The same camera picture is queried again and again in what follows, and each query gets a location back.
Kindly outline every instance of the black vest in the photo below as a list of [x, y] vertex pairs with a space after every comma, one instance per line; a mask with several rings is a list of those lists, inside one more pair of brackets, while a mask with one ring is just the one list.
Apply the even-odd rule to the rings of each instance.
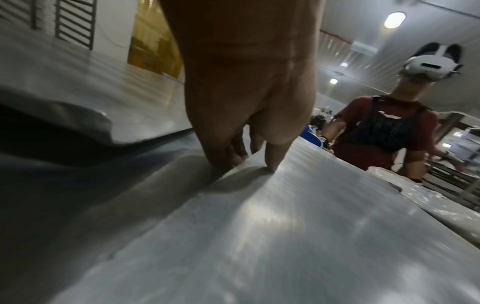
[[411, 117], [389, 118], [378, 112], [381, 96], [373, 96], [371, 110], [344, 142], [379, 147], [388, 153], [405, 148], [419, 127], [420, 115], [428, 110], [420, 105]]

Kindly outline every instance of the wall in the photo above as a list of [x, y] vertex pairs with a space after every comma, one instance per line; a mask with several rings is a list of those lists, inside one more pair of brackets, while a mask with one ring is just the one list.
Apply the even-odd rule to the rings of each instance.
[[94, 52], [127, 62], [137, 5], [137, 0], [97, 1]]
[[340, 112], [346, 106], [346, 104], [341, 103], [340, 101], [332, 99], [328, 96], [317, 93], [316, 100], [315, 100], [315, 107], [323, 108], [327, 106], [331, 109], [332, 114], [336, 114]]

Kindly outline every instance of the white vr headset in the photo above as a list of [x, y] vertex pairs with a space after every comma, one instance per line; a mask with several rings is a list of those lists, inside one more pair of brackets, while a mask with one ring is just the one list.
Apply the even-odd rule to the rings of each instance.
[[449, 47], [430, 43], [405, 62], [401, 71], [406, 76], [423, 76], [438, 81], [459, 74], [463, 66], [458, 64], [462, 49], [459, 45]]

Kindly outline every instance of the metal table surface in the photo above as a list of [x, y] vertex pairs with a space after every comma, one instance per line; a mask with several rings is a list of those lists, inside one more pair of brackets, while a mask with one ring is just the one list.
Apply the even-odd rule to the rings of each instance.
[[184, 86], [0, 20], [0, 103], [126, 145], [190, 128]]
[[[159, 171], [109, 202], [108, 214], [91, 210], [83, 220], [98, 224], [140, 214], [145, 201], [178, 200], [169, 193], [178, 196], [207, 179], [206, 167], [193, 163], [169, 164], [160, 170], [166, 174]], [[114, 208], [122, 205], [129, 207]], [[480, 302], [478, 249], [384, 181], [303, 139], [275, 174], [260, 152], [149, 224], [88, 267], [78, 260], [87, 250], [75, 255], [69, 247], [91, 239], [67, 229], [40, 255], [54, 257], [12, 284], [1, 302]], [[115, 239], [96, 238], [95, 248]], [[70, 250], [55, 256], [61, 247]], [[72, 255], [75, 267], [84, 267], [74, 278], [76, 268], [66, 262]]]

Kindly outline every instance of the blue container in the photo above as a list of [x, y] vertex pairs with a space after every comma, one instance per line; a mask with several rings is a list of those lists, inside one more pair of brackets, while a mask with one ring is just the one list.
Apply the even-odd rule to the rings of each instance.
[[310, 141], [316, 146], [319, 146], [320, 148], [324, 147], [324, 143], [318, 138], [314, 133], [312, 133], [312, 130], [310, 127], [304, 127], [303, 132], [300, 134], [300, 137]]

